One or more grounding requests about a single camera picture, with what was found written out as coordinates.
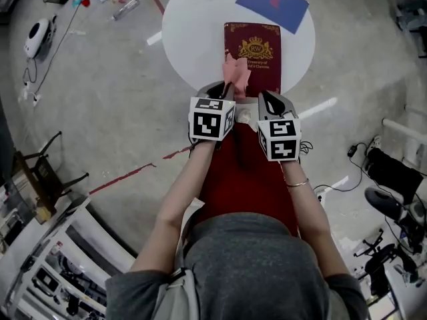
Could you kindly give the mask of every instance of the chair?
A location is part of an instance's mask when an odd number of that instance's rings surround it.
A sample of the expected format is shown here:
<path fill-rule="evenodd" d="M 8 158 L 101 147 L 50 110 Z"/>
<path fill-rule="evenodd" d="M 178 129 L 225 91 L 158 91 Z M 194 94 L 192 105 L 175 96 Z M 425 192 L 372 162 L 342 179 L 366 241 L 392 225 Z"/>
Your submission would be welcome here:
<path fill-rule="evenodd" d="M 21 165 L 30 184 L 38 195 L 39 201 L 47 208 L 47 210 L 49 210 L 52 215 L 56 213 L 55 204 L 57 200 L 71 192 L 71 190 L 68 188 L 89 176 L 89 173 L 86 173 L 80 178 L 68 181 L 66 183 L 62 183 L 61 180 L 59 180 L 56 172 L 53 170 L 52 166 L 47 160 L 48 154 L 45 153 L 52 144 L 53 140 L 55 140 L 61 134 L 62 132 L 59 131 L 38 153 L 30 155 L 23 155 L 20 151 L 15 153 L 16 160 Z M 30 168 L 26 161 L 33 158 L 37 158 L 37 161 L 35 166 Z"/>

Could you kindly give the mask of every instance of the gold crest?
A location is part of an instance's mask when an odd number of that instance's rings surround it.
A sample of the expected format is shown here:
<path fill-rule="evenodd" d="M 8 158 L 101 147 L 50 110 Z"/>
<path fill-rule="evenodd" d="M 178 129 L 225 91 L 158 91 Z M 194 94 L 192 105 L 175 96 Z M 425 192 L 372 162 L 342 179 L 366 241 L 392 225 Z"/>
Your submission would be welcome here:
<path fill-rule="evenodd" d="M 262 39 L 258 37 L 249 38 L 249 43 L 242 40 L 242 45 L 239 46 L 239 57 L 250 59 L 272 59 L 273 48 L 270 47 L 268 41 L 264 44 Z"/>

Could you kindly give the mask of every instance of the gray floor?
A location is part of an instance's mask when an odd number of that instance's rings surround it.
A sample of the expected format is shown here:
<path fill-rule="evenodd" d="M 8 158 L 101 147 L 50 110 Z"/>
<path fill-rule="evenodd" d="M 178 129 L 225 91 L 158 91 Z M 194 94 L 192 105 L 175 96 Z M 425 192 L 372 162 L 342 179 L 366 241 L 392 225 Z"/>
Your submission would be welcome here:
<path fill-rule="evenodd" d="M 422 80 L 426 64 L 417 59 L 410 36 L 401 33 L 390 17 L 390 6 L 399 0 L 308 1 L 316 52 L 305 77 L 286 96 L 298 113 L 337 99 L 334 106 L 302 121 L 303 139 L 314 145 L 302 165 L 312 186 L 331 185 L 348 176 L 341 188 L 350 188 L 360 176 L 346 157 L 351 144 L 384 133 L 385 151 L 402 157 L 404 141 L 383 132 L 381 120 L 405 122 L 405 103 L 426 108 Z M 24 136 L 36 147 L 57 130 L 63 131 L 60 145 L 54 148 L 58 153 L 63 150 L 57 155 L 59 172 L 68 179 L 88 171 L 89 179 L 77 188 L 80 192 L 145 164 L 156 166 L 92 195 L 101 216 L 138 250 L 163 194 L 187 158 L 181 153 L 162 159 L 188 145 L 187 111 L 195 91 L 172 69 L 161 41 L 147 45 L 146 39 L 161 31 L 161 13 L 153 0 L 141 0 L 121 21 L 110 21 L 116 9 L 96 0 L 87 9 L 80 7 L 70 29 L 85 34 L 66 36 L 36 108 L 30 100 L 19 106 L 27 130 Z M 16 99 L 23 86 L 27 33 L 36 20 L 54 13 L 59 23 L 56 48 L 73 13 L 70 4 L 59 8 L 41 0 L 22 0 L 15 11 L 9 56 Z M 38 83 L 45 70 L 46 62 L 40 63 Z M 354 159 L 361 163 L 362 156 Z M 384 222 L 364 200 L 368 185 L 364 177 L 362 186 L 351 193 L 327 195 L 326 211 L 344 251 Z"/>

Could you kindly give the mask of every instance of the bracelet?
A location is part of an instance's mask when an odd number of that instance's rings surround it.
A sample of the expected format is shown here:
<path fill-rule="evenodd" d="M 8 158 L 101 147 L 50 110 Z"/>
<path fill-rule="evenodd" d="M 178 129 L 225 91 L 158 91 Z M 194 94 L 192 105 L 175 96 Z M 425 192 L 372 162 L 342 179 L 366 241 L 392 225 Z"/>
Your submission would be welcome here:
<path fill-rule="evenodd" d="M 303 181 L 302 183 L 298 183 L 298 184 L 286 184 L 286 186 L 288 186 L 288 187 L 298 187 L 298 186 L 302 186 L 302 185 L 305 185 L 306 183 L 308 183 L 308 178 L 307 178 L 307 180 L 305 180 L 305 181 Z"/>

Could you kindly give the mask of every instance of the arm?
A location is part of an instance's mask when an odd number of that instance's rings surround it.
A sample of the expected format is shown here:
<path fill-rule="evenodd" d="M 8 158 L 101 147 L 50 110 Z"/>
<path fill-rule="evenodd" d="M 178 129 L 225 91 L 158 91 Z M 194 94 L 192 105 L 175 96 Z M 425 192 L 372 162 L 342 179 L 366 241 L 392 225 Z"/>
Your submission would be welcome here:
<path fill-rule="evenodd" d="M 154 229 L 130 271 L 173 272 L 182 218 L 193 198 L 200 194 L 215 144 L 215 141 L 204 141 L 195 146 L 188 162 L 167 192 Z"/>
<path fill-rule="evenodd" d="M 282 168 L 289 185 L 307 180 L 297 161 L 284 161 Z M 301 238 L 314 250 L 323 276 L 350 274 L 332 239 L 326 213 L 310 184 L 288 189 L 294 203 Z"/>

